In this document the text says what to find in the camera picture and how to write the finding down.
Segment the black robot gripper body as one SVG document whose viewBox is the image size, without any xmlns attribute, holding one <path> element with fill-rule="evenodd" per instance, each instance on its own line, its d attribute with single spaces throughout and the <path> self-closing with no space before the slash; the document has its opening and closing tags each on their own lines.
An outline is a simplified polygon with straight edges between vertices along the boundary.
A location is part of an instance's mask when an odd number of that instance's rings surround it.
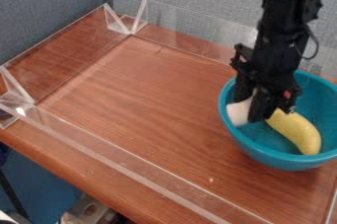
<svg viewBox="0 0 337 224">
<path fill-rule="evenodd" d="M 308 25 L 300 24 L 291 33 L 281 30 L 268 33 L 265 26 L 260 26 L 255 47 L 243 43 L 235 45 L 236 53 L 231 66 L 237 71 L 237 76 L 249 78 L 256 87 L 279 89 L 283 93 L 283 110 L 295 107 L 296 99 L 301 95 L 295 71 L 303 59 L 308 39 Z"/>
</svg>

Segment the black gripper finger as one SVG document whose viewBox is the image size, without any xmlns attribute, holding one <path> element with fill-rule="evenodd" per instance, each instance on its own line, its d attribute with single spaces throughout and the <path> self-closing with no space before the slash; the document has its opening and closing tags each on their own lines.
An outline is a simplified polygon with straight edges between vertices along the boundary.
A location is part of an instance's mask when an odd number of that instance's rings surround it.
<svg viewBox="0 0 337 224">
<path fill-rule="evenodd" d="M 281 107 L 283 93 L 279 89 L 257 86 L 252 89 L 252 103 L 249 107 L 249 122 L 269 119 L 277 108 Z"/>
<path fill-rule="evenodd" d="M 236 78 L 233 101 L 239 103 L 249 99 L 253 96 L 255 87 L 255 82 L 244 75 L 239 75 Z"/>
</svg>

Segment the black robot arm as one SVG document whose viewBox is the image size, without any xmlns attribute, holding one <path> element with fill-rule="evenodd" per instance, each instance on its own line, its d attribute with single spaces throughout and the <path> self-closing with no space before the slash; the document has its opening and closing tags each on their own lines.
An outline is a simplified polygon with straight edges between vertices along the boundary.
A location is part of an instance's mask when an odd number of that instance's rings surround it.
<svg viewBox="0 0 337 224">
<path fill-rule="evenodd" d="M 235 101 L 249 101 L 248 121 L 272 117 L 276 110 L 293 112 L 301 88 L 295 71 L 309 43 L 319 43 L 309 22 L 319 18 L 321 0 L 263 0 L 264 14 L 252 47 L 236 44 L 231 66 L 237 71 Z"/>
</svg>

